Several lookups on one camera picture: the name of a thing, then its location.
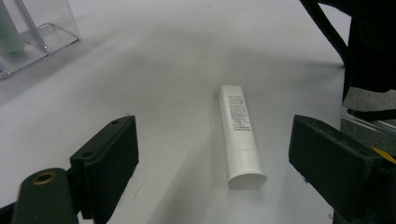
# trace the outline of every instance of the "acrylic holder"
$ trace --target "acrylic holder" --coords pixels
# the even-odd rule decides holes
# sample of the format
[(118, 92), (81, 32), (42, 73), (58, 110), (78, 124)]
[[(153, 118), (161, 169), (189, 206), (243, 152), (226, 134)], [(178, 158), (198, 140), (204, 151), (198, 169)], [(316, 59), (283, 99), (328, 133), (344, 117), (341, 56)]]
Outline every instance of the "acrylic holder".
[(67, 0), (0, 0), (0, 80), (79, 40)]

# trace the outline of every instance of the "white table surface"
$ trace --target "white table surface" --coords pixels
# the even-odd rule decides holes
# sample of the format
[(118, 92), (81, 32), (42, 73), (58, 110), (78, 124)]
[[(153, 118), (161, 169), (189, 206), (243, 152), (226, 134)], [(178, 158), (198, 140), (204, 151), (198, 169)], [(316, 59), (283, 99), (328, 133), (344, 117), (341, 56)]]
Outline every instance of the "white table surface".
[[(0, 82), (0, 206), (136, 115), (140, 163), (109, 223), (332, 223), (289, 164), (293, 116), (338, 128), (342, 62), (298, 0), (70, 0), (82, 40)], [(349, 18), (326, 8), (344, 38)], [(268, 181), (229, 189), (219, 90), (242, 86)]]

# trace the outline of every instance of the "lotion tube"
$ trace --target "lotion tube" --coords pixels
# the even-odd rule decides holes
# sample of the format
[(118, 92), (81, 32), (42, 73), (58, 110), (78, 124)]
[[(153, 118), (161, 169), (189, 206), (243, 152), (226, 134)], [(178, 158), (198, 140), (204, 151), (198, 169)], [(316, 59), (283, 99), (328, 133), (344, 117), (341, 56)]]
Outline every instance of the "lotion tube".
[(267, 177), (262, 172), (242, 88), (222, 86), (219, 104), (226, 145), (228, 185), (233, 189), (257, 188)]
[(0, 0), (0, 54), (23, 52), (24, 44), (6, 5)]

